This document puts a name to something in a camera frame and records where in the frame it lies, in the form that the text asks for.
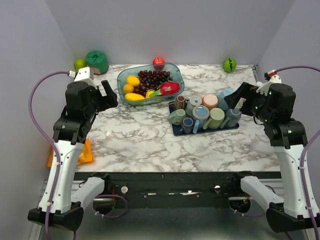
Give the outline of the light green mug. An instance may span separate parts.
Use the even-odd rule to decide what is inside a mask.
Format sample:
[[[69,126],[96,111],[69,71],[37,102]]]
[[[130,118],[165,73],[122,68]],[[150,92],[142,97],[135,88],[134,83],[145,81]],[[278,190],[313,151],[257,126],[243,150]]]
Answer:
[[[216,130],[220,127],[224,119],[225,119],[225,112],[218,107],[213,108],[210,110],[209,118],[205,122],[205,124],[202,126],[202,128],[204,130],[208,128],[212,130]]]

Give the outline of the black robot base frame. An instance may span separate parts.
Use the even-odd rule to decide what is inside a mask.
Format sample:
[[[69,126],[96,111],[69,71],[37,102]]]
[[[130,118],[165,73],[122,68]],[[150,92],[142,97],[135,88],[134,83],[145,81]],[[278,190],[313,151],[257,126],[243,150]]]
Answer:
[[[111,189],[121,195],[123,209],[228,208],[229,200],[245,194],[234,187],[233,172],[109,172]]]

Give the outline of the butterfly blue mug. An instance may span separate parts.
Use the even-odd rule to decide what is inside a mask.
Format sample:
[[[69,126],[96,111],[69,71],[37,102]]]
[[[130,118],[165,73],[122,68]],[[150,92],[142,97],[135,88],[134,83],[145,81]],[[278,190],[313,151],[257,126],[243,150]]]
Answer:
[[[192,133],[196,134],[204,124],[207,122],[210,111],[206,106],[198,105],[192,110],[193,130]]]

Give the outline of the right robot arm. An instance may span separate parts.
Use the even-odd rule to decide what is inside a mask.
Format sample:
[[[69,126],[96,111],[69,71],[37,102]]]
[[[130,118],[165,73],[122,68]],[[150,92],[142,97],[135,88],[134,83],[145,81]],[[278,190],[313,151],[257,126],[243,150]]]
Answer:
[[[308,173],[309,142],[304,125],[291,117],[296,99],[292,87],[271,82],[257,87],[243,82],[224,99],[231,109],[244,99],[241,113],[263,123],[280,166],[284,197],[273,193],[250,172],[235,174],[230,191],[236,196],[250,195],[263,208],[270,228],[276,233],[317,229],[320,209]]]

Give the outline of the small navy mug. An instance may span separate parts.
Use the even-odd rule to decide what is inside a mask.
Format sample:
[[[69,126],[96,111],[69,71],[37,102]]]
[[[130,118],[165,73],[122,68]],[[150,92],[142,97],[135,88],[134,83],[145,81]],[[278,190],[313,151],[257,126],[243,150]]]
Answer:
[[[189,134],[193,130],[193,126],[194,126],[193,119],[190,117],[186,117],[183,119],[183,121],[181,123],[181,127],[182,127],[181,130],[184,134]]]

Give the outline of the dark grey blue mug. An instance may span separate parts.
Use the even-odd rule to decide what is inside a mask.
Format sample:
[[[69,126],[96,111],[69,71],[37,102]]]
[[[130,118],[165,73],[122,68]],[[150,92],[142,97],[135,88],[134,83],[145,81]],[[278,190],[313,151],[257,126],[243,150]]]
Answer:
[[[233,128],[240,120],[242,116],[241,111],[238,108],[228,109],[225,113],[225,118],[220,124],[220,128]]]

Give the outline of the pink mug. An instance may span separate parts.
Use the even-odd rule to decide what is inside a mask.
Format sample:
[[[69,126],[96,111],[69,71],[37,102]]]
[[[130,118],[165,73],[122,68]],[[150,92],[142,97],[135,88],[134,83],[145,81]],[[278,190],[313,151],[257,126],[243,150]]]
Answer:
[[[202,105],[207,107],[209,110],[218,106],[218,97],[212,93],[204,95],[202,98]]]

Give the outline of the sage green mug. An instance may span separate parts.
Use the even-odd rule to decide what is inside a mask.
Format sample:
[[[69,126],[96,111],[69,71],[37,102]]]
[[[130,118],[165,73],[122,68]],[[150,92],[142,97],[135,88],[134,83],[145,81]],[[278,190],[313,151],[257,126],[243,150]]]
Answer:
[[[177,109],[169,114],[169,116],[167,117],[167,120],[175,126],[180,126],[185,118],[186,118],[185,110]]]

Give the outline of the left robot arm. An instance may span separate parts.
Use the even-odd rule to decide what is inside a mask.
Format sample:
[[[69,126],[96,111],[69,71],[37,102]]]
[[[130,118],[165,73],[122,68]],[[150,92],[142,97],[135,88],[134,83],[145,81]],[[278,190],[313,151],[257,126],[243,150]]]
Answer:
[[[110,194],[111,182],[106,173],[91,175],[75,193],[72,193],[78,158],[84,148],[87,134],[99,112],[118,105],[117,95],[108,81],[101,82],[106,93],[85,81],[68,84],[66,106],[53,126],[53,159],[42,199],[31,209],[27,219],[44,226],[76,232],[81,225],[84,210],[97,196]]]

